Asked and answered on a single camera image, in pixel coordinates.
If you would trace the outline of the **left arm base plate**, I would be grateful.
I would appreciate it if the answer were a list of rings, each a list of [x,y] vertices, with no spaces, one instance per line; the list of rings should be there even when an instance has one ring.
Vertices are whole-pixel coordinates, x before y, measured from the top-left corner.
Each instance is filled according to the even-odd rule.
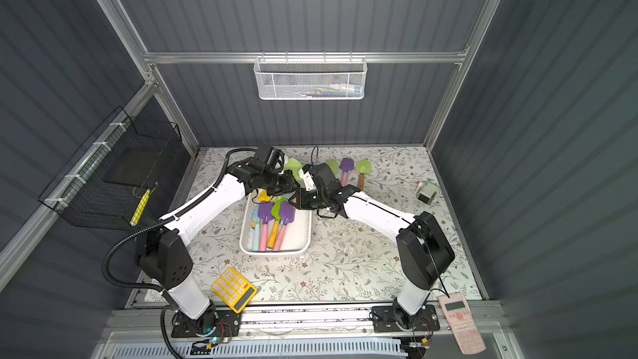
[[[208,310],[198,319],[177,312],[172,320],[172,338],[222,337],[239,335],[242,315],[232,310]]]

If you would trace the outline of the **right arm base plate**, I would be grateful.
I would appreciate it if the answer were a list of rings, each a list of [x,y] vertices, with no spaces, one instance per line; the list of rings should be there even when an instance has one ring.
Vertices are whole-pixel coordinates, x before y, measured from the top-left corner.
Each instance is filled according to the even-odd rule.
[[[375,306],[369,313],[375,332],[425,332],[440,330],[439,317],[434,305],[424,305],[410,315],[398,305]]]

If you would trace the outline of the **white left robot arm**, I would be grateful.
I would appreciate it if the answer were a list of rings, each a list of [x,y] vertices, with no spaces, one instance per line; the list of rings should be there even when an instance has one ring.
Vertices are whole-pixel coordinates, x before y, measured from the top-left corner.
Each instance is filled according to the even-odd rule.
[[[214,304],[195,281],[189,245],[228,207],[262,189],[271,195],[300,189],[290,157],[268,145],[228,151],[218,178],[193,199],[159,218],[164,224],[136,238],[136,265],[159,284],[169,305],[193,321],[209,317]]]

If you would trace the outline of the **green shovel brown handle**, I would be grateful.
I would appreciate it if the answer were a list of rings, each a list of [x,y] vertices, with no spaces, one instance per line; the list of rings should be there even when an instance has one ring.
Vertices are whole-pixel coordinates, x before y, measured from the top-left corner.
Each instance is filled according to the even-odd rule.
[[[364,190],[366,176],[372,172],[372,164],[368,159],[357,161],[355,171],[359,174],[357,188],[359,190]]]

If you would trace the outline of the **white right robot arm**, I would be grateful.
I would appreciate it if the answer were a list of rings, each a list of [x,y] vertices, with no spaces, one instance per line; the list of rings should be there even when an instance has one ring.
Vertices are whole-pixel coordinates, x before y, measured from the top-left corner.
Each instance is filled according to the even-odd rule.
[[[292,195],[295,208],[327,209],[366,224],[395,243],[405,282],[395,299],[393,318],[403,323],[412,321],[455,260],[455,252],[438,220],[427,211],[411,214],[394,209],[352,184],[343,185],[325,164],[312,167],[306,176],[312,185],[301,184],[291,170],[282,172],[288,183],[284,192]]]

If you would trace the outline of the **green shovel wooden handle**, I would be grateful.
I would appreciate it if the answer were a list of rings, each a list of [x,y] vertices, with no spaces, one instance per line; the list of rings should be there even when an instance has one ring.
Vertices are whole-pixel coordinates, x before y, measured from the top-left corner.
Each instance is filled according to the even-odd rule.
[[[284,170],[291,171],[295,181],[297,181],[297,183],[299,183],[301,186],[305,186],[305,183],[303,181],[302,164],[300,161],[294,158],[288,158],[286,164],[284,165]]]
[[[340,164],[337,160],[335,159],[329,159],[326,161],[326,164],[329,166],[329,168],[331,169],[332,173],[335,176],[338,176],[340,173]]]

